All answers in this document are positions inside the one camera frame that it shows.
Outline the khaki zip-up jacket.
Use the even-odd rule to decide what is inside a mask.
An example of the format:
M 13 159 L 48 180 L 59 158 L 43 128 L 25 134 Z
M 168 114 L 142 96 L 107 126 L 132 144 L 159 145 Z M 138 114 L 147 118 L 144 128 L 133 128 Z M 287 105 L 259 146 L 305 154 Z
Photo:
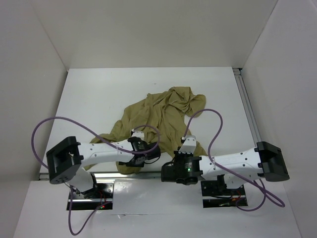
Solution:
M 173 157 L 181 146 L 181 137 L 191 134 L 184 117 L 200 115 L 205 106 L 205 95 L 194 95 L 190 87 L 172 87 L 162 93 L 148 94 L 126 107 L 111 132 L 100 136 L 109 142 L 119 142 L 129 138 L 131 129 L 142 125 L 146 142 L 158 142 L 161 152 Z

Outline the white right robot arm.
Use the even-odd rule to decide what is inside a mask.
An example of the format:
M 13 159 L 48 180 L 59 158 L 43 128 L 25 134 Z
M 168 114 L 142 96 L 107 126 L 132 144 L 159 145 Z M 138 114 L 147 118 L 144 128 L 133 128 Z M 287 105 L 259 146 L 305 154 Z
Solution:
M 218 179 L 217 191 L 228 194 L 248 181 L 290 179 L 281 149 L 268 142 L 258 142 L 255 148 L 212 158 L 194 156 L 195 142 L 193 137 L 182 138 L 182 146 L 174 152 L 173 160 L 161 168 L 162 182 L 191 185 L 201 180 Z

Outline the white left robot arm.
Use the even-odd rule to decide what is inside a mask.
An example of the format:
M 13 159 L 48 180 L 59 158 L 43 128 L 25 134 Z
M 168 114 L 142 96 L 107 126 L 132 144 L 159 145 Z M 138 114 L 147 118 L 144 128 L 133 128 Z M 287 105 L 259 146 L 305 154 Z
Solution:
M 69 136 L 47 153 L 51 184 L 67 183 L 85 198 L 94 197 L 100 190 L 92 172 L 86 166 L 119 162 L 133 168 L 142 168 L 146 160 L 161 156 L 156 143 L 148 144 L 140 137 L 130 137 L 113 143 L 80 143 Z

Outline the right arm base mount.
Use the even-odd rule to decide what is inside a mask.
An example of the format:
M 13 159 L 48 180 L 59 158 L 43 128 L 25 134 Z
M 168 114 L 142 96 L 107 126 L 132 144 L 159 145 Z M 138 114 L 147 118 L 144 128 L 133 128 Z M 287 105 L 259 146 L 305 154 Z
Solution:
M 244 186 L 236 189 L 228 189 L 224 181 L 224 175 L 217 176 L 216 180 L 202 180 L 201 191 L 203 208 L 248 206 Z

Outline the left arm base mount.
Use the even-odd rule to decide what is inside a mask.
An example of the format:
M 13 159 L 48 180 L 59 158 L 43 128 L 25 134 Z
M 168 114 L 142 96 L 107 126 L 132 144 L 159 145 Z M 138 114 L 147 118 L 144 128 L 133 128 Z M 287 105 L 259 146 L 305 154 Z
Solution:
M 73 196 L 72 211 L 93 211 L 99 206 L 99 210 L 113 209 L 114 179 L 97 179 L 96 190 L 84 196 L 76 187 L 69 193 L 66 209 L 70 208 L 70 198 Z

